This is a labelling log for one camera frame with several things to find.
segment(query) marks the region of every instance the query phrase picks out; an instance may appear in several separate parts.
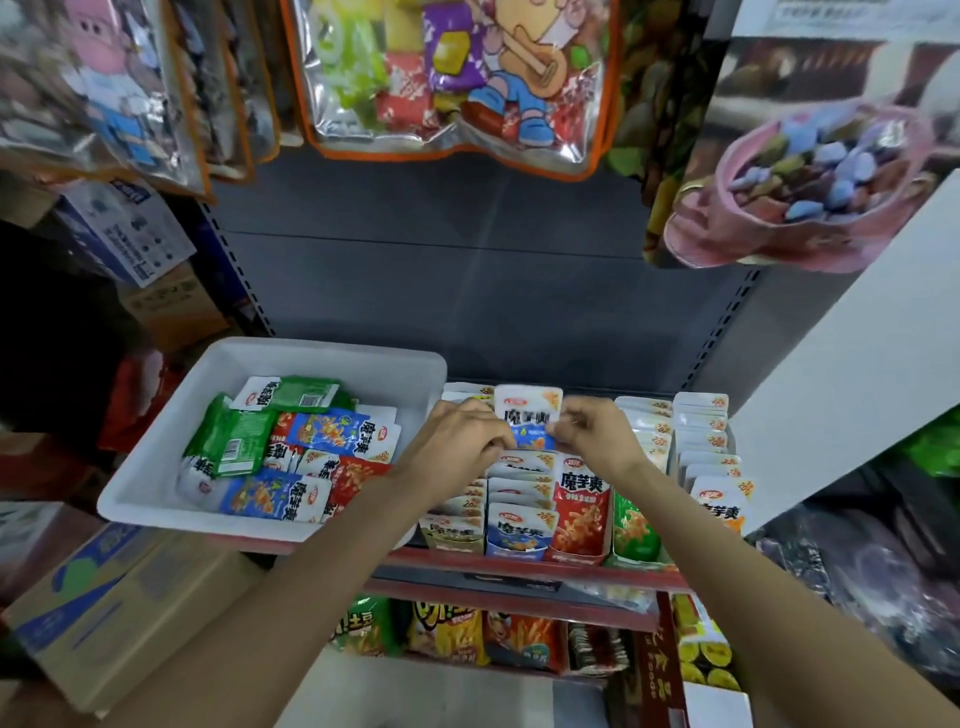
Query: box packaging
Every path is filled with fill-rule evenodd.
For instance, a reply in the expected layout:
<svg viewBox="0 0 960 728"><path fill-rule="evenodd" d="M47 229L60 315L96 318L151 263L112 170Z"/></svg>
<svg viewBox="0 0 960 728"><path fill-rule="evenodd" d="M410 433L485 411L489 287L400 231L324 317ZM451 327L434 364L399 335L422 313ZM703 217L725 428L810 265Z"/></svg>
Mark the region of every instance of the box packaging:
<svg viewBox="0 0 960 728"><path fill-rule="evenodd" d="M177 352L229 327L188 262L146 288L121 289L120 303L164 353Z"/></svg>
<svg viewBox="0 0 960 728"><path fill-rule="evenodd" d="M202 535L111 523L4 619L74 708L109 710L262 575Z"/></svg>
<svg viewBox="0 0 960 728"><path fill-rule="evenodd" d="M81 250L101 271L143 288L196 252L174 213L141 182L65 185L55 208Z"/></svg>

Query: barcode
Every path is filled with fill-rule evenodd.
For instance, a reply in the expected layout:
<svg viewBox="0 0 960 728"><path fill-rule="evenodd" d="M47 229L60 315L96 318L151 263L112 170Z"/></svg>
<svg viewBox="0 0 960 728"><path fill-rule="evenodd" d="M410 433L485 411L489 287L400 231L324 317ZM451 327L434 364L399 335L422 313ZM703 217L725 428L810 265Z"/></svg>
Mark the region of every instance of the barcode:
<svg viewBox="0 0 960 728"><path fill-rule="evenodd" d="M243 442L242 438L234 438L227 442L227 446L224 448L224 455L221 457L221 460L236 460L237 456L240 454L240 443Z"/></svg>

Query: white plastic tray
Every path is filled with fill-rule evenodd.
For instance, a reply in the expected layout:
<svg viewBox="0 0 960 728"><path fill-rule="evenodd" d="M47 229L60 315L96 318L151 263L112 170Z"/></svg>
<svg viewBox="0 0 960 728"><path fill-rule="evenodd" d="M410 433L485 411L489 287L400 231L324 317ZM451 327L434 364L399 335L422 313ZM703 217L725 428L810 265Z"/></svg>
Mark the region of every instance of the white plastic tray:
<svg viewBox="0 0 960 728"><path fill-rule="evenodd" d="M397 454L440 398L446 362L436 353L329 344L296 339L233 337L211 345L123 462L97 502L110 521L254 539L299 542L313 523L207 513L175 489L183 449L220 392L234 395L249 376L327 376L341 379L368 404L396 407L402 427Z"/></svg>

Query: red shelf edge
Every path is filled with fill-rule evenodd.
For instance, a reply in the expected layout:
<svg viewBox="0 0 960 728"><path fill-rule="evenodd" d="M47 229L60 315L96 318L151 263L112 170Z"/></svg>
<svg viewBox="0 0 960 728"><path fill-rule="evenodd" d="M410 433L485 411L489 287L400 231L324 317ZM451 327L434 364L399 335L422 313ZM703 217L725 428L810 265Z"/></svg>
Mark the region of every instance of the red shelf edge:
<svg viewBox="0 0 960 728"><path fill-rule="evenodd" d="M657 615L638 614L619 607L594 606L537 596L477 592L472 589L438 587L392 579L369 579L362 591L365 594L388 596L392 599L429 601L530 617L579 621L634 632L656 632L659 624Z"/></svg>

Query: gray shelf back panel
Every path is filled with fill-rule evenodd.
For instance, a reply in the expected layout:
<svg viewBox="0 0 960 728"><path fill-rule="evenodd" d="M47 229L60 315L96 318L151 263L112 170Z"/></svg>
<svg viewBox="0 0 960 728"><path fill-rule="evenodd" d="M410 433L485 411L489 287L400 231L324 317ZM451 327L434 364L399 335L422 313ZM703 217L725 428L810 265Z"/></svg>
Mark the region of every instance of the gray shelf back panel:
<svg viewBox="0 0 960 728"><path fill-rule="evenodd" d="M554 182L461 154L286 149L207 213L275 336L439 352L451 377L673 392L757 272L643 262L640 186Z"/></svg>

